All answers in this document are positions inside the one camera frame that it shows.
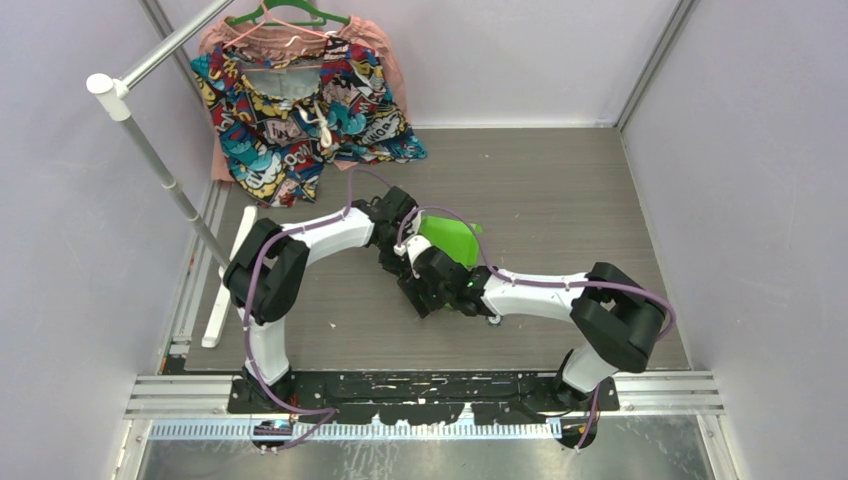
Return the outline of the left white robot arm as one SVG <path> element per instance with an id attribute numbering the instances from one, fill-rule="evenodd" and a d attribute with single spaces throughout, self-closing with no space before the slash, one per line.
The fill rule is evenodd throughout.
<path id="1" fill-rule="evenodd" d="M 284 380 L 291 371 L 285 352 L 285 316 L 294 306 L 307 267 L 354 248 L 379 249 L 381 267 L 400 277 L 410 262 L 395 253 L 401 220 L 418 206 L 404 190 L 390 188 L 382 197 L 355 200 L 330 215 L 296 224 L 257 221 L 224 272 L 231 301 L 248 314 L 247 371 L 258 381 L 255 403 L 269 413 L 285 409 L 292 397 Z"/>

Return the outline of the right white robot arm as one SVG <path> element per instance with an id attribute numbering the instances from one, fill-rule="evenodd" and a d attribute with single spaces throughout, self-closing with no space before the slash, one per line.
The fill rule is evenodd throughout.
<path id="1" fill-rule="evenodd" d="M 492 322 L 526 315 L 572 323 L 584 343 L 566 355 L 554 386 L 558 403 L 571 411 L 590 402 L 594 389 L 613 374 L 644 372 L 671 313 L 663 298 L 609 263 L 565 276 L 468 268 L 419 235 L 394 253 L 401 264 L 399 283 L 422 317 L 448 306 Z"/>

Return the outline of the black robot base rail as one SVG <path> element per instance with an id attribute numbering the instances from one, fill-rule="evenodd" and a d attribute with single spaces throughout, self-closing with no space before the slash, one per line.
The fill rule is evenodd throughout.
<path id="1" fill-rule="evenodd" d="M 295 371 L 273 391 L 308 410 L 306 423 L 333 408 L 333 421 L 348 425 L 524 425 L 582 415 L 592 401 L 567 396 L 545 371 Z"/>

